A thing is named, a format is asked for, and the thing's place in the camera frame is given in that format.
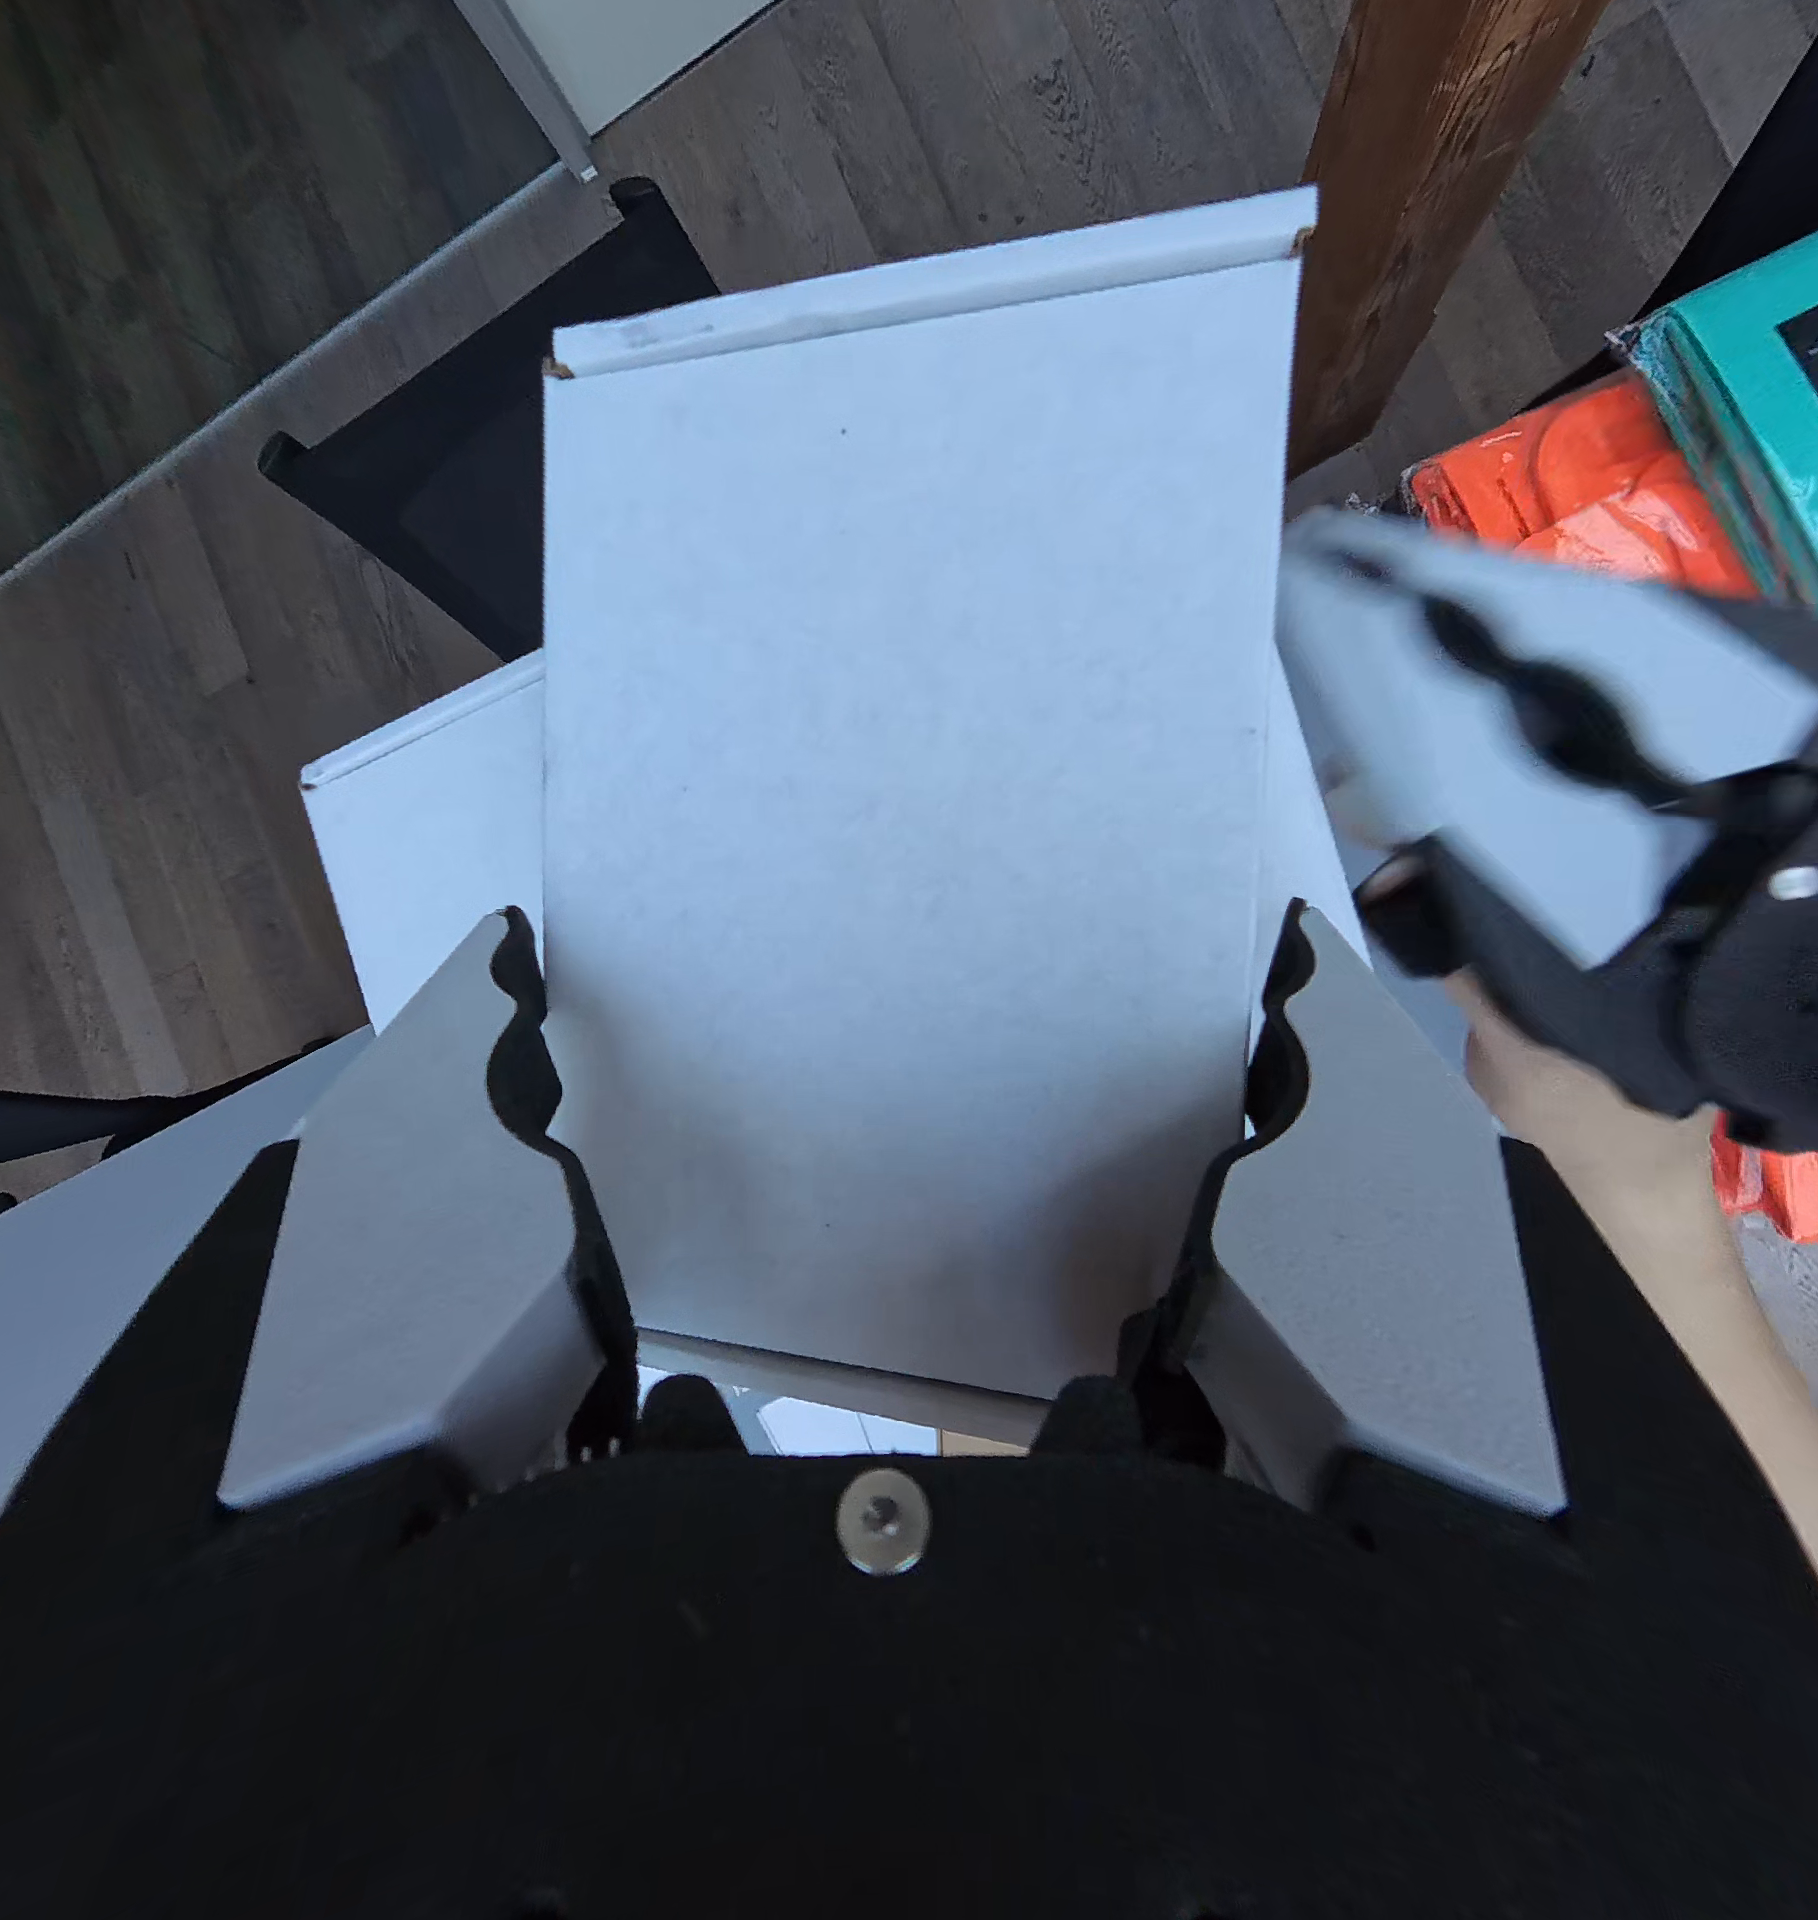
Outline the black mesh chair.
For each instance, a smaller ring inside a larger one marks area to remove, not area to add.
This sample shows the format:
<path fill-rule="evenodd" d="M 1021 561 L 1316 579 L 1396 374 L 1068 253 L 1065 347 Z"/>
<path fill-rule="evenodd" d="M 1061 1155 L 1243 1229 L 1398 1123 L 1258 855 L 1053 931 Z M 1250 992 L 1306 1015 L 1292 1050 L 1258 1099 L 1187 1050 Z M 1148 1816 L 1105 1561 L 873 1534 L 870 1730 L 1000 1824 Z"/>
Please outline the black mesh chair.
<path fill-rule="evenodd" d="M 719 294 L 652 178 L 612 183 L 616 226 L 321 445 L 269 435 L 257 469 L 501 662 L 543 643 L 543 383 L 554 332 Z"/>

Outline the white cardboard box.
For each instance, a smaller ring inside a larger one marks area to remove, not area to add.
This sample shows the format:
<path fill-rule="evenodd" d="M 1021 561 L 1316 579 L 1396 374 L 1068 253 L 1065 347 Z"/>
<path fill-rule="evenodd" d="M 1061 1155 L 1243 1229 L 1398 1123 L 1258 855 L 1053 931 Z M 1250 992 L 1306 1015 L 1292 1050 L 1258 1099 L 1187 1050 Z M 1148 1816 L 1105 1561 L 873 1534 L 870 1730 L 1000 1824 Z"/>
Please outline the white cardboard box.
<path fill-rule="evenodd" d="M 1043 1405 L 1239 1131 L 1311 188 L 570 327 L 556 1134 L 641 1332 Z"/>
<path fill-rule="evenodd" d="M 372 1028 L 483 915 L 543 938 L 543 653 L 321 755 L 299 795 Z"/>
<path fill-rule="evenodd" d="M 1308 748 L 1279 660 L 1269 660 L 1262 697 L 1262 775 L 1256 820 L 1256 883 L 1253 894 L 1253 986 L 1269 972 L 1285 909 L 1301 899 L 1350 945 L 1366 968 L 1374 962 L 1353 906 L 1327 810 L 1308 763 Z"/>

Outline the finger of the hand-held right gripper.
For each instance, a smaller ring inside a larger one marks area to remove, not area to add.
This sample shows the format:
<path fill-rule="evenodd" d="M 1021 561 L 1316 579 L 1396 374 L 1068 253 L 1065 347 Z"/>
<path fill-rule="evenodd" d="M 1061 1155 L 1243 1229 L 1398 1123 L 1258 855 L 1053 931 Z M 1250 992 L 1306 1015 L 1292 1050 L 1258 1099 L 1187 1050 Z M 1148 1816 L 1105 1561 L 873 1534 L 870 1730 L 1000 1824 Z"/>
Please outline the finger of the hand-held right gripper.
<path fill-rule="evenodd" d="M 1593 966 L 1612 957 L 1653 917 L 1672 858 L 1707 838 L 1670 810 L 1696 783 L 1660 783 L 1640 768 L 1626 782 L 1595 782 L 1595 759 L 1612 751 L 1617 739 L 1545 668 L 1525 674 L 1520 703 L 1526 743 L 1545 751 L 1544 763 L 1442 783 L 1360 777 L 1289 685 L 1285 554 L 1276 636 L 1337 836 L 1381 855 L 1438 844 L 1570 962 Z"/>
<path fill-rule="evenodd" d="M 1285 670 L 1329 746 L 1375 783 L 1544 763 L 1520 720 L 1545 668 L 1632 768 L 1707 783 L 1818 739 L 1818 620 L 1545 563 L 1402 515 L 1318 508 L 1285 529 Z"/>

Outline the wooden pillar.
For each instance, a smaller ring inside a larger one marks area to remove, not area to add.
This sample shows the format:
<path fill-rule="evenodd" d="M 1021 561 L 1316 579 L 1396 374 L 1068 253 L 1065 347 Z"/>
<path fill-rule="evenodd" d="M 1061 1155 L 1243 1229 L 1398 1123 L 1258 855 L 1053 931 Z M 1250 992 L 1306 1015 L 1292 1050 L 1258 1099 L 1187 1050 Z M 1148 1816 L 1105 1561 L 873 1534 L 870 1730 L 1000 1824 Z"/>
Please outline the wooden pillar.
<path fill-rule="evenodd" d="M 1382 415 L 1602 3 L 1353 3 L 1305 161 L 1285 473 Z"/>

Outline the person's right forearm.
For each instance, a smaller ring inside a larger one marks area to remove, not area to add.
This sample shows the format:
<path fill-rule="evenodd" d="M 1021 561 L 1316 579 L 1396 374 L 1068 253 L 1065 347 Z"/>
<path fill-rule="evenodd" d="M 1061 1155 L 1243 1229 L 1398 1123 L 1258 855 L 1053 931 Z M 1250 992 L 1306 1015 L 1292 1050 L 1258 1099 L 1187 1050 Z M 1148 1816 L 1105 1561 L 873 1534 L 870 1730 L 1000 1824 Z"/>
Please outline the person's right forearm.
<path fill-rule="evenodd" d="M 1471 972 L 1442 983 L 1466 1073 L 1537 1148 L 1730 1417 L 1818 1576 L 1818 1403 L 1752 1288 L 1711 1179 L 1711 1113 L 1660 1116 L 1517 1028 Z"/>

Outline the stack of wrapped coloured cloths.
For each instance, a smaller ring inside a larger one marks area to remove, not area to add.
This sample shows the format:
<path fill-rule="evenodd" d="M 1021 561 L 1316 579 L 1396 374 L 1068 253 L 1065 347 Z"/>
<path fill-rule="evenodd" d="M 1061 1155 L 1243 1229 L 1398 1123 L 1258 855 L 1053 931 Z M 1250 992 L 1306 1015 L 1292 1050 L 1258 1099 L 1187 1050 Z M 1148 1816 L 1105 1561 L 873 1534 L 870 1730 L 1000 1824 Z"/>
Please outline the stack of wrapped coloured cloths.
<path fill-rule="evenodd" d="M 1403 510 L 1430 532 L 1627 580 L 1758 602 L 1758 585 L 1640 372 L 1614 366 L 1405 469 Z M 1736 1143 L 1717 1118 L 1725 1215 L 1818 1241 L 1818 1153 Z"/>

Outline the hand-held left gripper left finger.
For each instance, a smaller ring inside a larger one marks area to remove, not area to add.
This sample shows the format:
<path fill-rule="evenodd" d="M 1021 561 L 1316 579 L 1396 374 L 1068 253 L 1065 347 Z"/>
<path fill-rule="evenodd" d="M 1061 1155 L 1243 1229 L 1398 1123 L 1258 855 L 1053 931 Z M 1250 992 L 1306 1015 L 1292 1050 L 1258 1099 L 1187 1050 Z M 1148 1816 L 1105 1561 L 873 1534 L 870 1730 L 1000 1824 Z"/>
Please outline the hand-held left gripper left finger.
<path fill-rule="evenodd" d="M 639 1336 L 580 1157 L 527 915 L 483 915 L 297 1131 L 222 1501 L 408 1452 L 483 1494 L 639 1413 Z"/>

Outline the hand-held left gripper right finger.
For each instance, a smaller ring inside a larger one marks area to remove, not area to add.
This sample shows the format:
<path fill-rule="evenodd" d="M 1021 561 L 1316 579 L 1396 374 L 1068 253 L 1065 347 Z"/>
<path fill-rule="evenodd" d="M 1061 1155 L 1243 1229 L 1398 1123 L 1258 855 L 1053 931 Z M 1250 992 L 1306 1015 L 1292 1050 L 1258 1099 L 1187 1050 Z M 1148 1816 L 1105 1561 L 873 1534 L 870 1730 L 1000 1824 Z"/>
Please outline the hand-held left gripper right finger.
<path fill-rule="evenodd" d="M 1496 1123 L 1305 900 L 1260 992 L 1243 1137 L 1141 1314 L 1154 1452 L 1301 1510 L 1360 1454 L 1529 1519 L 1566 1483 Z"/>

